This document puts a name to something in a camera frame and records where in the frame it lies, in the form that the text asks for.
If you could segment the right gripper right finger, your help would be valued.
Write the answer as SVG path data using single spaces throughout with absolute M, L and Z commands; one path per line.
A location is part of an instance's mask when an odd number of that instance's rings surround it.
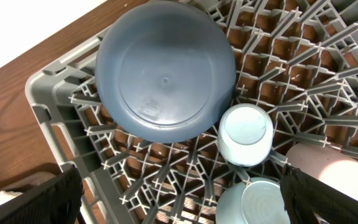
M 283 167 L 280 191 L 291 223 L 358 223 L 357 200 L 299 168 Z

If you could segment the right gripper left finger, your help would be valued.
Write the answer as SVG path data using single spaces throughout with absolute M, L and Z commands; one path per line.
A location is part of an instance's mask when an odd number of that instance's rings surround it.
M 74 223 L 82 195 L 81 175 L 72 166 L 0 205 L 0 223 Z

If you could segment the white cup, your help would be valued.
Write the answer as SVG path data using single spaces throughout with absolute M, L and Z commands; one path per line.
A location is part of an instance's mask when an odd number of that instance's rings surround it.
M 287 154 L 291 166 L 358 201 L 358 161 L 331 149 L 298 143 Z

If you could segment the light blue bowl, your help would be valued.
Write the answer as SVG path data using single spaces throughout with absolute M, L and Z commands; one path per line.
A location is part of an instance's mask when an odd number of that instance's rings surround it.
M 290 224 L 280 184 L 263 177 L 251 178 L 223 192 L 216 207 L 217 224 Z

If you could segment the white tissue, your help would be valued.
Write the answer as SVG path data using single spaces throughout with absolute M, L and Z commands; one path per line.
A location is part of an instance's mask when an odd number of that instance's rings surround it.
M 22 192 L 13 192 L 13 191 L 0 191 L 0 205 L 22 195 Z

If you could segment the light blue cup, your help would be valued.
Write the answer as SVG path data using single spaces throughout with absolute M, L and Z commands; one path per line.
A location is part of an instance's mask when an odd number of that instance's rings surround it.
M 223 158 L 236 166 L 260 164 L 269 155 L 273 123 L 261 107 L 241 103 L 222 116 L 218 129 L 218 149 Z

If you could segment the dark blue plate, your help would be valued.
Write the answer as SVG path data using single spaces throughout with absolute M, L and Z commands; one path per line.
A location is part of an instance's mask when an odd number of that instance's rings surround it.
M 191 139 L 228 109 L 236 63 L 223 30 L 199 9 L 173 1 L 137 6 L 108 30 L 96 86 L 112 119 L 147 141 Z

